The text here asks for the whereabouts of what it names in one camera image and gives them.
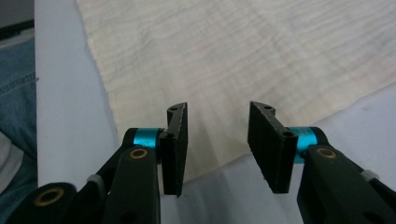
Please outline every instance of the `blue anodized part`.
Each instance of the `blue anodized part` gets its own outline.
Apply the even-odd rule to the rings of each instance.
[[[288,127],[292,132],[298,135],[296,156],[294,163],[304,163],[301,154],[308,149],[310,145],[317,145],[318,139],[314,131],[309,127]]]
[[[139,128],[134,134],[134,144],[155,149],[157,146],[158,128]]]

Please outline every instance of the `white tabletop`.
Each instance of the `white tabletop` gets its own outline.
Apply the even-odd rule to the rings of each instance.
[[[38,182],[69,182],[80,189],[120,143],[74,0],[35,1],[35,43]],[[392,189],[395,95],[392,84],[314,124]],[[301,223],[296,195],[302,169],[294,167],[290,194],[274,195],[247,155],[188,182],[179,199],[162,196],[163,223]]]

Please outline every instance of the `blue jeans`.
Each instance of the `blue jeans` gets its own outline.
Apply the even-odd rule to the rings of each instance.
[[[35,102],[35,40],[0,49],[0,132],[24,152],[21,168],[0,194],[0,224],[37,188]]]

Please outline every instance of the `textured cloth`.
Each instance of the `textured cloth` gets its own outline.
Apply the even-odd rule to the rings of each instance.
[[[308,125],[396,80],[391,0],[77,2],[120,138],[189,103],[185,180],[248,153],[251,100]]]
[[[0,132],[9,138],[6,141],[3,136],[2,139],[10,147],[23,151],[22,161],[19,161],[20,155],[17,156],[21,167],[0,194],[0,224],[6,223],[21,201],[37,188],[35,40],[31,34],[27,35],[29,40],[26,35],[20,35],[0,42]],[[0,163],[12,162],[3,156],[1,153]],[[8,173],[4,178],[3,171],[0,171],[0,185],[11,177]]]
[[[11,144],[11,140],[0,133],[0,194],[11,182],[21,167],[23,151]]]

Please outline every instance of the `beige fabric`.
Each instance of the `beige fabric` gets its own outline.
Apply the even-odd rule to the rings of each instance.
[[[308,125],[396,80],[392,0],[77,1],[120,139],[189,103],[185,179],[249,153],[251,100]]]

